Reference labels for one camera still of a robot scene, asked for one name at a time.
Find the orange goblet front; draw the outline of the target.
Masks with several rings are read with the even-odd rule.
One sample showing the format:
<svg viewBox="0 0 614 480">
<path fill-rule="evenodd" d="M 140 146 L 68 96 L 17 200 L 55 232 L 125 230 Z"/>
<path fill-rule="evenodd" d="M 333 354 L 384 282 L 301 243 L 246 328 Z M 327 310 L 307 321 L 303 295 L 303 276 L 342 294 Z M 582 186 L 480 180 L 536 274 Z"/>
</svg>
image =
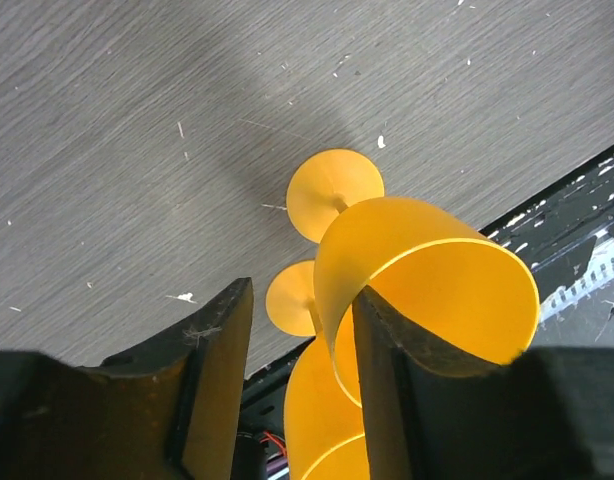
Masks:
<svg viewBox="0 0 614 480">
<path fill-rule="evenodd" d="M 313 269 L 312 260 L 285 268 L 266 294 L 267 314 L 278 329 L 313 339 L 298 357 L 285 393 L 289 477 L 368 479 L 362 410 L 336 379 L 316 309 Z"/>
</svg>

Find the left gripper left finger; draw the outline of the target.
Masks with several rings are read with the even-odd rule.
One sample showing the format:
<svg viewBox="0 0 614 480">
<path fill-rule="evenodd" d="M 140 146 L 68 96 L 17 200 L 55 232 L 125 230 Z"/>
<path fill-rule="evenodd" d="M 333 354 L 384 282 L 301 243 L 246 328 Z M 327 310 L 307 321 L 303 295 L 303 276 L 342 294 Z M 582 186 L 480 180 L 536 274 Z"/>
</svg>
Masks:
<svg viewBox="0 0 614 480">
<path fill-rule="evenodd" d="M 97 367 L 0 350 L 0 479 L 226 479 L 253 319 L 231 282 Z"/>
</svg>

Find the orange goblet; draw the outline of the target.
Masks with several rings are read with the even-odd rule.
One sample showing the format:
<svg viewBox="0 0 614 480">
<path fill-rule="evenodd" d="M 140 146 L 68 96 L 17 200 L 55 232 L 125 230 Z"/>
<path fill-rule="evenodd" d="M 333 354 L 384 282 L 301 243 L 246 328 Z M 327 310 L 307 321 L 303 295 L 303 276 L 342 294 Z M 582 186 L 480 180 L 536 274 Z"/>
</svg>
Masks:
<svg viewBox="0 0 614 480">
<path fill-rule="evenodd" d="M 317 246 L 315 307 L 336 380 L 351 401 L 361 399 L 351 308 L 365 287 L 490 363 L 508 364 L 530 345 L 540 301 L 526 264 L 437 206 L 387 195 L 364 155 L 313 155 L 291 178 L 286 205 L 296 230 Z"/>
<path fill-rule="evenodd" d="M 313 339 L 298 357 L 285 393 L 289 477 L 368 479 L 362 410 L 336 379 L 316 309 L 313 269 L 312 260 L 285 268 L 266 294 L 267 314 L 278 329 Z"/>
</svg>

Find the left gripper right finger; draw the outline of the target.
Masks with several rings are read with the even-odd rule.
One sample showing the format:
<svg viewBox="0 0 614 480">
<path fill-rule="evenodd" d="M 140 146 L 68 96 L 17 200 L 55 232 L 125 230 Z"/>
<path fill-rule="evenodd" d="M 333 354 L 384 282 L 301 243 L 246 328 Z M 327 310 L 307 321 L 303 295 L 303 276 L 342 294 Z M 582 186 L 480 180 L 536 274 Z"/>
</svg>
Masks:
<svg viewBox="0 0 614 480">
<path fill-rule="evenodd" d="M 372 289 L 352 307 L 374 479 L 614 479 L 614 348 L 483 361 Z"/>
</svg>

